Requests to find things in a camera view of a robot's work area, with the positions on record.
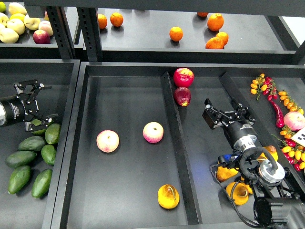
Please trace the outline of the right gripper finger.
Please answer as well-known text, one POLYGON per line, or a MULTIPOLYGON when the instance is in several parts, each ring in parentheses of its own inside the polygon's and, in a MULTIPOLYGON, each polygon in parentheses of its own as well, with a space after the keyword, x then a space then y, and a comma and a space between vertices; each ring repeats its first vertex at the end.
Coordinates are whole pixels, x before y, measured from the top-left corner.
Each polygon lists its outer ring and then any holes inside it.
POLYGON ((230 112, 224 112, 214 108, 210 99, 206 98, 205 109, 202 114, 204 120, 210 127, 210 129, 215 129, 217 127, 228 127, 229 122, 232 121, 232 116, 229 116, 230 112))
POLYGON ((235 98, 231 100, 231 105, 234 109, 234 121, 247 120, 250 124, 256 122, 256 119, 249 107, 243 106, 241 103, 237 102, 235 98))

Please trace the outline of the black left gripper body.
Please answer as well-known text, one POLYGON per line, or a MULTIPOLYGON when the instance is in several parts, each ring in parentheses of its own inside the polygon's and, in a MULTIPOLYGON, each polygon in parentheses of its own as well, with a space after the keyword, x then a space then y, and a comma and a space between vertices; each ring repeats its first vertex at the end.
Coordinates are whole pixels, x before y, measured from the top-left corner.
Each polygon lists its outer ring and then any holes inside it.
POLYGON ((0 125, 13 125, 20 122, 31 123, 38 114, 36 100, 21 100, 19 96, 9 96, 0 99, 0 125))

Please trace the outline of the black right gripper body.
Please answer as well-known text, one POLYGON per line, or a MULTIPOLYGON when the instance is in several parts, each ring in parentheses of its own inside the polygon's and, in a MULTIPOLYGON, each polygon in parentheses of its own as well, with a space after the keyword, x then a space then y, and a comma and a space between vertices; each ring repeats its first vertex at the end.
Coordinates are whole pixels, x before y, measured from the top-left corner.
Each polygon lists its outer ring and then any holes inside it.
POLYGON ((230 122, 224 127, 224 135, 232 149, 255 148, 257 133, 249 121, 230 122))

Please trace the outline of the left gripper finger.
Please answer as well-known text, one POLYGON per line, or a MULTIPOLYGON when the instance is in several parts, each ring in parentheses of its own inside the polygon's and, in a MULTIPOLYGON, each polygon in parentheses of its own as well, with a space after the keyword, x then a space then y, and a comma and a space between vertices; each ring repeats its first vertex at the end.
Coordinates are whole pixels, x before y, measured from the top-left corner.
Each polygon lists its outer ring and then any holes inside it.
POLYGON ((32 103, 36 101, 36 97, 40 91, 52 89, 52 86, 44 86, 44 84, 39 83, 38 80, 34 79, 15 83, 14 88, 17 92, 16 97, 22 103, 32 103), (28 86, 30 86, 31 89, 28 93, 25 93, 28 86))
POLYGON ((30 132, 32 127, 31 121, 34 119, 38 119, 41 121, 43 125, 50 126, 53 124, 53 120, 55 117, 58 117, 58 114, 50 114, 50 115, 39 115, 39 114, 26 114, 25 115, 25 130, 30 132))

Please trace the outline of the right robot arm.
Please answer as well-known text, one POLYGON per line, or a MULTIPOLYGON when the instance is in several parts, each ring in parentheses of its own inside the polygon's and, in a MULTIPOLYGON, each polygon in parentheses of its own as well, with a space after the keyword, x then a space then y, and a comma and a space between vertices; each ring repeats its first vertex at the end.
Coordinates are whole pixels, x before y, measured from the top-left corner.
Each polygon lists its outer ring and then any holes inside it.
POLYGON ((262 146, 256 146, 255 119, 235 99, 233 111, 216 109, 206 99, 203 118, 211 129, 221 127, 233 152, 218 157, 217 167, 236 169, 254 194, 254 220, 239 218, 257 229, 303 229, 305 204, 297 192, 283 186, 289 171, 262 146))

